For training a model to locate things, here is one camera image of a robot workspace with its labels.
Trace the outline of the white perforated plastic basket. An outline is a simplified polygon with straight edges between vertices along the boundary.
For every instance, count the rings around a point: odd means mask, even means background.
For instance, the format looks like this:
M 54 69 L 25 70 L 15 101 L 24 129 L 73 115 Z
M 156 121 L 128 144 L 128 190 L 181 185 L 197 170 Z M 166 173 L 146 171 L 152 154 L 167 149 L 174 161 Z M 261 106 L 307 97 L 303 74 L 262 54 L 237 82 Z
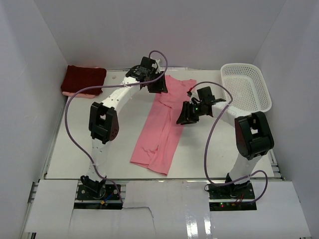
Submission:
M 252 64 L 229 63 L 220 69 L 221 83 L 233 97 L 232 105 L 247 112 L 267 112 L 271 97 L 261 70 Z

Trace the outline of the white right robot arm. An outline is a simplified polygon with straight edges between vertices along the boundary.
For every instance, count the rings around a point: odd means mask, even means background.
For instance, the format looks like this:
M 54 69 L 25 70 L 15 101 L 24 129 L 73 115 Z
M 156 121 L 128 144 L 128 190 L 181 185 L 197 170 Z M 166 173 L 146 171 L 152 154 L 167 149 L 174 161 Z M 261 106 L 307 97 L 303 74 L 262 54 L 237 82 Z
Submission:
M 196 93 L 188 91 L 189 101 L 182 103 L 177 124 L 194 124 L 200 116 L 215 117 L 223 120 L 235 129 L 235 141 L 238 156 L 233 168 L 222 184 L 210 182 L 209 189 L 232 197 L 237 196 L 250 184 L 254 168 L 262 156 L 274 147 L 272 133 L 262 111 L 245 112 L 231 106 L 232 100 L 217 99 L 210 87 L 198 89 Z

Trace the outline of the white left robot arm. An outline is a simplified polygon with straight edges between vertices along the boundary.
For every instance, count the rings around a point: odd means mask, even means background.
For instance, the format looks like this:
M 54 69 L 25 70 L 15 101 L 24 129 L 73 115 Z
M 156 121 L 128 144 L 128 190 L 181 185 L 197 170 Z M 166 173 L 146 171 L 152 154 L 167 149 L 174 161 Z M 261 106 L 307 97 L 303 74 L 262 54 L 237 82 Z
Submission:
M 96 194 L 100 193 L 105 183 L 106 173 L 102 165 L 106 162 L 101 153 L 108 142 L 113 141 L 119 133 L 118 114 L 123 106 L 141 88 L 147 87 L 150 93 L 167 93 L 165 71 L 160 69 L 160 61 L 150 56 L 143 57 L 141 63 L 132 67 L 122 80 L 120 87 L 115 89 L 102 102 L 94 102 L 90 107 L 89 131 L 92 138 L 91 157 L 86 176 L 81 182 Z

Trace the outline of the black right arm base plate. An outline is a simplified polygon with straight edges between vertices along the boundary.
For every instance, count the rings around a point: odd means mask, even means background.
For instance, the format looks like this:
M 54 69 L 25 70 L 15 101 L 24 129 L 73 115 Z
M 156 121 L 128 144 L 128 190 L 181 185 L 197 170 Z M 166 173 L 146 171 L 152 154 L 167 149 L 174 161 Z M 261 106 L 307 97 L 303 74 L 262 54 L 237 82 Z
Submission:
M 252 184 L 237 191 L 231 191 L 228 186 L 216 187 L 206 184 L 204 190 L 209 196 L 209 209 L 211 212 L 256 211 L 255 193 Z

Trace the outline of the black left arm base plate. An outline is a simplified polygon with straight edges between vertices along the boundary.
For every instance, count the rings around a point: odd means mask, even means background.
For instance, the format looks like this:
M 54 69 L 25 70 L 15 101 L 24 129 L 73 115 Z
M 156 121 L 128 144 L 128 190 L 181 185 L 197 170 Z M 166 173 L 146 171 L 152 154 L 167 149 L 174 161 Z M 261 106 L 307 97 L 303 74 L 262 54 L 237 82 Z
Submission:
M 118 193 L 121 193 L 121 185 L 117 184 L 118 190 L 113 184 L 106 184 L 98 194 L 90 191 L 82 184 L 78 185 L 74 209 L 87 210 L 121 210 L 123 208 Z

